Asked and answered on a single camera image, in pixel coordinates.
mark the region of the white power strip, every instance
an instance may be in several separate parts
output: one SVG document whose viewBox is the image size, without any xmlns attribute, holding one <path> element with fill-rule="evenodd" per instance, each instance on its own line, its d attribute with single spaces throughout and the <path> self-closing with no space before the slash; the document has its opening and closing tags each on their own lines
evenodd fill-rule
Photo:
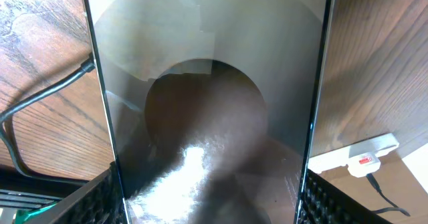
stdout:
<svg viewBox="0 0 428 224">
<path fill-rule="evenodd" d="M 378 157 L 387 155 L 399 145 L 393 134 L 384 134 L 314 156 L 309 159 L 308 168 L 319 174 L 348 165 L 352 175 L 363 177 L 379 169 L 381 162 Z"/>
</svg>

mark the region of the black power cord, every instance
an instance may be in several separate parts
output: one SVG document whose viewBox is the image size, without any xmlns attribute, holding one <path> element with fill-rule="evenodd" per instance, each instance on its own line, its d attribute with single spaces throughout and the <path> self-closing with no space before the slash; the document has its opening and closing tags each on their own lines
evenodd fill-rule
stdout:
<svg viewBox="0 0 428 224">
<path fill-rule="evenodd" d="M 65 77 L 64 79 L 52 84 L 51 86 L 40 90 L 39 92 L 31 95 L 30 97 L 10 106 L 8 109 L 3 111 L 0 114 L 0 137 L 2 141 L 6 144 L 7 149 L 9 150 L 9 154 L 11 155 L 11 159 L 13 162 L 13 165 L 15 166 L 16 170 L 21 173 L 22 175 L 26 177 L 31 177 L 39 180 L 45 180 L 45 181 L 54 181 L 54 182 L 60 182 L 60 183 L 70 183 L 74 185 L 84 185 L 87 183 L 87 181 L 83 180 L 77 180 L 77 179 L 69 179 L 69 178 L 63 178 L 63 177 L 53 177 L 49 175 L 44 175 L 41 173 L 37 173 L 33 170 L 31 170 L 23 161 L 18 146 L 15 142 L 14 136 L 8 136 L 6 133 L 6 130 L 4 129 L 3 123 L 8 120 L 12 115 L 25 107 L 29 106 L 30 104 L 37 102 L 45 97 L 48 97 L 49 95 L 69 86 L 76 80 L 78 80 L 80 77 L 82 77 L 84 74 L 91 72 L 95 68 L 94 61 L 92 58 L 87 59 L 84 61 L 80 68 L 78 68 L 76 71 Z"/>
<path fill-rule="evenodd" d="M 373 211 L 373 213 L 375 214 L 380 214 L 380 213 L 385 213 L 387 211 L 399 211 L 402 214 L 410 217 L 410 214 L 404 210 L 403 208 L 398 207 L 396 204 L 394 204 L 392 201 L 390 201 L 386 196 L 383 195 L 382 190 L 381 190 L 381 186 L 379 185 L 379 183 L 377 183 L 375 177 L 373 176 L 373 174 L 367 174 L 366 175 L 367 180 L 370 182 L 370 184 L 372 185 L 372 187 L 379 193 L 379 195 L 386 200 L 389 204 L 391 204 L 393 207 L 386 207 L 386 208 L 382 208 L 376 211 Z"/>
</svg>

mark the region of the wooden table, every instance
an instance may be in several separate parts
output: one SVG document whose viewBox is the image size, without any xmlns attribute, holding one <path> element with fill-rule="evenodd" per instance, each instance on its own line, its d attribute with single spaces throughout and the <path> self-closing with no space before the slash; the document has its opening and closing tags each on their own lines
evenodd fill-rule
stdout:
<svg viewBox="0 0 428 224">
<path fill-rule="evenodd" d="M 312 155 L 392 132 L 428 142 L 428 0 L 336 0 Z M 0 109 L 64 77 L 91 51 L 82 0 L 0 0 Z M 113 161 L 96 73 L 17 113 L 35 171 L 92 179 Z M 0 144 L 0 164 L 12 166 Z"/>
</svg>

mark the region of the green object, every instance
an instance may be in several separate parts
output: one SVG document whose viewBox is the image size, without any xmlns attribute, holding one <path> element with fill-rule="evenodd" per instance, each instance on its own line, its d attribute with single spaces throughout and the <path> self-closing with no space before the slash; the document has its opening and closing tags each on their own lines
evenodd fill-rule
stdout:
<svg viewBox="0 0 428 224">
<path fill-rule="evenodd" d="M 56 205 L 56 203 L 49 205 L 47 207 L 40 208 L 40 209 L 35 210 L 35 211 L 18 210 L 16 212 L 15 224 L 23 224 L 23 223 L 27 222 L 28 220 L 33 219 L 34 217 L 40 215 L 41 213 L 51 209 L 51 207 L 53 207 L 54 205 Z"/>
</svg>

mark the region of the cable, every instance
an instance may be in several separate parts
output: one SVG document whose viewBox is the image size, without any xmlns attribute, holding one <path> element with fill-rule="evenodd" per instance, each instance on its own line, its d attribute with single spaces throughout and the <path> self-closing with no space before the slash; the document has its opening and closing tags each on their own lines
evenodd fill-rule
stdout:
<svg viewBox="0 0 428 224">
<path fill-rule="evenodd" d="M 386 208 L 382 208 L 376 211 L 373 211 L 373 213 L 379 214 L 379 213 L 384 213 L 387 211 L 400 211 L 402 214 L 410 217 L 410 214 L 404 210 L 403 208 L 398 207 L 396 204 L 394 204 L 392 201 L 390 201 L 386 196 L 383 195 L 382 190 L 381 190 L 381 186 L 379 185 L 379 183 L 377 183 L 375 177 L 373 176 L 372 173 L 367 174 L 366 175 L 367 180 L 369 181 L 369 183 L 372 185 L 372 187 L 379 193 L 379 195 L 386 200 L 389 204 L 391 204 L 393 207 L 386 207 Z"/>
<path fill-rule="evenodd" d="M 51 94 L 69 86 L 76 80 L 78 80 L 80 77 L 82 77 L 84 74 L 91 72 L 95 68 L 94 61 L 92 58 L 87 59 L 85 62 L 83 62 L 80 65 L 80 68 L 78 68 L 76 71 L 65 77 L 64 79 L 52 84 L 51 86 L 38 91 L 37 93 L 31 95 L 30 97 L 12 105 L 5 111 L 3 111 L 0 114 L 0 137 L 2 141 L 6 144 L 7 149 L 9 150 L 9 154 L 11 155 L 11 159 L 13 162 L 13 165 L 15 166 L 16 170 L 21 173 L 22 175 L 34 179 L 39 180 L 45 180 L 45 181 L 54 181 L 54 182 L 60 182 L 60 183 L 69 183 L 74 185 L 84 185 L 87 183 L 87 181 L 83 180 L 77 180 L 77 179 L 69 179 L 69 178 L 63 178 L 63 177 L 53 177 L 49 175 L 44 175 L 41 173 L 37 173 L 33 170 L 31 170 L 23 161 L 18 146 L 15 142 L 15 138 L 13 136 L 13 133 L 10 133 L 12 136 L 11 138 L 8 137 L 6 130 L 4 129 L 3 123 L 8 120 L 12 115 L 25 107 L 29 106 L 30 104 L 37 102 L 45 97 L 50 96 Z"/>
</svg>

